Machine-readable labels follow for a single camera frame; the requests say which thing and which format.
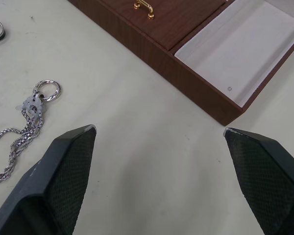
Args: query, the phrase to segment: silver necklace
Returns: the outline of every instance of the silver necklace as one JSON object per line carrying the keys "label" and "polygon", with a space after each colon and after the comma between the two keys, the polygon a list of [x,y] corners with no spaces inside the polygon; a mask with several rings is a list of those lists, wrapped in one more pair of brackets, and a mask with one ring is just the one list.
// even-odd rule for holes
{"label": "silver necklace", "polygon": [[[56,86],[56,92],[49,97],[44,97],[44,95],[38,91],[40,87],[46,84],[53,84]],[[24,118],[26,119],[26,126],[23,130],[8,128],[0,132],[0,139],[8,132],[21,134],[21,136],[11,144],[9,165],[2,173],[0,173],[0,183],[10,178],[17,158],[39,135],[39,131],[44,124],[43,113],[45,111],[45,102],[57,99],[60,94],[61,86],[59,83],[52,80],[44,80],[36,84],[33,89],[33,95],[27,98],[23,105],[16,107],[16,109],[21,110]]]}

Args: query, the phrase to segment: white table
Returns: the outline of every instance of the white table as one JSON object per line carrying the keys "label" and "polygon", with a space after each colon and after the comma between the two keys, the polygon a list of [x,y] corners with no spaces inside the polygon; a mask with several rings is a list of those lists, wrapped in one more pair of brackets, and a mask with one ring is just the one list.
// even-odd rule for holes
{"label": "white table", "polygon": [[[0,184],[0,206],[51,141],[98,129],[74,234],[261,235],[239,188],[219,125],[65,0],[0,0],[0,130],[23,127],[15,106],[36,82],[63,94],[47,104],[41,134]],[[280,141],[294,156],[294,53],[231,124]],[[0,172],[9,146],[0,141]]]}

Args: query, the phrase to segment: silver chain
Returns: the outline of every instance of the silver chain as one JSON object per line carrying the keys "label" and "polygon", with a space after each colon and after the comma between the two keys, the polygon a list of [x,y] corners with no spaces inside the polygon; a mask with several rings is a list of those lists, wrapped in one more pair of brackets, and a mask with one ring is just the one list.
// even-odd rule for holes
{"label": "silver chain", "polygon": [[[46,83],[56,83],[55,85],[58,87],[60,92],[56,92],[53,94],[54,98],[57,98],[61,93],[61,87],[57,82],[52,80],[41,81],[38,83],[35,88],[39,88],[40,86]],[[4,129],[0,132],[0,139],[8,132],[14,132],[17,134],[21,134],[22,136],[17,138],[11,144],[11,150],[9,155],[9,165],[4,169],[2,173],[0,173],[0,183],[10,178],[11,173],[14,170],[17,158],[21,155],[21,153],[28,147],[28,145],[39,135],[39,130],[42,128],[44,124],[43,119],[43,95],[39,91],[34,92],[33,96],[30,96],[22,106],[22,114],[26,119],[26,126],[23,130],[17,130],[14,128]]]}

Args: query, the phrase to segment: gold handle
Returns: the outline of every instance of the gold handle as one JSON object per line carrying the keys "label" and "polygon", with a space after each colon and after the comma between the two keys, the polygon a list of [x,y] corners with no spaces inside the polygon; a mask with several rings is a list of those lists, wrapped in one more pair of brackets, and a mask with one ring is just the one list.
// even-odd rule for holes
{"label": "gold handle", "polygon": [[144,0],[136,0],[135,3],[134,3],[134,8],[135,9],[139,9],[141,7],[141,4],[144,5],[145,7],[147,7],[149,9],[148,18],[150,20],[153,20],[155,18],[155,15],[153,14],[153,8],[152,8],[152,6],[150,6]]}

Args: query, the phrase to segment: wooden jewelry box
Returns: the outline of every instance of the wooden jewelry box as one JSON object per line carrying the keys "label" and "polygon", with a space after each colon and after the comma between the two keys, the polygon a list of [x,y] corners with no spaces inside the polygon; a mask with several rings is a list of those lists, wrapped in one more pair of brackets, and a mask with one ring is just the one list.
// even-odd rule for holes
{"label": "wooden jewelry box", "polygon": [[294,0],[69,0],[222,125],[294,51]]}

